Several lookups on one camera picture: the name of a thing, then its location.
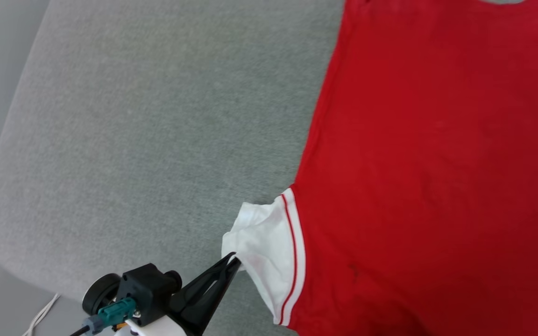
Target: t-shirt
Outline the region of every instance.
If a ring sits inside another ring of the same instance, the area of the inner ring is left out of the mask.
[[[538,0],[347,0],[296,179],[222,250],[301,336],[538,335]]]

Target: white cable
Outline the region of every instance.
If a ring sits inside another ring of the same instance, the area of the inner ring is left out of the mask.
[[[36,325],[41,323],[43,318],[45,318],[45,315],[47,315],[47,313],[49,312],[53,304],[59,299],[59,296],[60,296],[59,294],[55,294],[55,296],[53,296],[53,299],[51,299],[51,301],[49,301],[49,303],[45,307],[43,307],[41,311],[39,311],[39,313],[35,316],[35,318],[32,319],[32,322],[30,323],[30,327],[28,327],[28,330],[26,330],[26,332],[24,332],[22,336],[32,336],[32,330],[34,330]]]

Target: gray cushion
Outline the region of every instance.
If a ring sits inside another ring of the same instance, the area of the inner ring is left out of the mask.
[[[292,183],[337,0],[51,0],[0,140],[0,263],[80,299],[147,262],[185,282],[243,201]],[[245,273],[208,335],[282,335]]]

